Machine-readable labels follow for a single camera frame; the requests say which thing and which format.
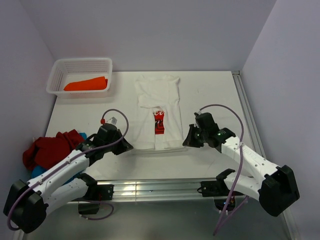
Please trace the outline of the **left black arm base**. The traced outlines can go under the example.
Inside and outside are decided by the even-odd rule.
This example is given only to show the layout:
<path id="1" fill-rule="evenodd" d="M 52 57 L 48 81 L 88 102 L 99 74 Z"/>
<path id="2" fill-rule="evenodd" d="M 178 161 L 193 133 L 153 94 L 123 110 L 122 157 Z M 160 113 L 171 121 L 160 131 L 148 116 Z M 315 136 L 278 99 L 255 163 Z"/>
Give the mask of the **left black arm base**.
<path id="1" fill-rule="evenodd" d="M 98 184 L 89 189 L 89 193 L 79 198 L 78 213 L 80 215 L 96 215 L 102 209 L 104 201 L 110 201 L 113 198 L 113 184 Z"/>

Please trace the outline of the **white printed t-shirt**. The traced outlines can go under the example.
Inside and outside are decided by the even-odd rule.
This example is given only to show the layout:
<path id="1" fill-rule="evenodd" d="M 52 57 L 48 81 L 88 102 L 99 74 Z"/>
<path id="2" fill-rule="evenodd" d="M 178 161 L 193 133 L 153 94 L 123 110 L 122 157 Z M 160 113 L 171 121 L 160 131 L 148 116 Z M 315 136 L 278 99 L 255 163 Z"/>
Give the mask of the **white printed t-shirt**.
<path id="1" fill-rule="evenodd" d="M 140 76 L 135 80 L 137 95 L 133 147 L 165 151 L 183 147 L 178 76 Z"/>

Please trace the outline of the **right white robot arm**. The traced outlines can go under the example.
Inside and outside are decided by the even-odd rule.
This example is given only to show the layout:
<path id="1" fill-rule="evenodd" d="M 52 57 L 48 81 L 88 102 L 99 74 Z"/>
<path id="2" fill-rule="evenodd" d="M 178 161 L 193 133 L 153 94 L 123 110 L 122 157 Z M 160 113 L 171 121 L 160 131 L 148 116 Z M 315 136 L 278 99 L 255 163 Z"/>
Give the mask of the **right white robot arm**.
<path id="1" fill-rule="evenodd" d="M 242 170 L 228 168 L 218 174 L 215 180 L 200 183 L 198 192 L 203 197 L 246 195 L 257 200 L 271 216 L 277 217 L 300 198 L 293 170 L 278 166 L 245 145 L 228 128 L 219 128 L 208 112 L 195 114 L 195 123 L 190 124 L 184 147 L 202 148 L 205 144 L 231 158 Z"/>

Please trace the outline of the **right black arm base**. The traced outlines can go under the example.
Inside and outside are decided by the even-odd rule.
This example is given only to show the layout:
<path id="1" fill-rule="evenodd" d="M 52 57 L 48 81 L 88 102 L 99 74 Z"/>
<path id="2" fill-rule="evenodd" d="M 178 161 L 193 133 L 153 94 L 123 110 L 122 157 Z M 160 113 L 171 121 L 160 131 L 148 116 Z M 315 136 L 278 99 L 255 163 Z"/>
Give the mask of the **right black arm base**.
<path id="1" fill-rule="evenodd" d="M 221 212 L 227 202 L 229 189 L 218 180 L 201 181 L 197 192 L 204 198 L 213 197 L 215 207 Z"/>

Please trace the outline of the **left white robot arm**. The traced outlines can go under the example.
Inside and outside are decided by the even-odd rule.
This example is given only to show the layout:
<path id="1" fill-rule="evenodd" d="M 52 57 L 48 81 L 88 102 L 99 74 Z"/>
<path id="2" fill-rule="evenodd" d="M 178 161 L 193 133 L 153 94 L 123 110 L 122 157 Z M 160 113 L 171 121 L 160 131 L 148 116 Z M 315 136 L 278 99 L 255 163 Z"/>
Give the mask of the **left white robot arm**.
<path id="1" fill-rule="evenodd" d="M 62 161 L 27 182 L 18 180 L 10 187 L 3 213 L 12 231 L 31 233 L 46 217 L 76 199 L 91 200 L 98 193 L 97 181 L 84 170 L 106 153 L 115 156 L 133 146 L 115 125 L 103 124 L 98 132 L 76 146 Z"/>

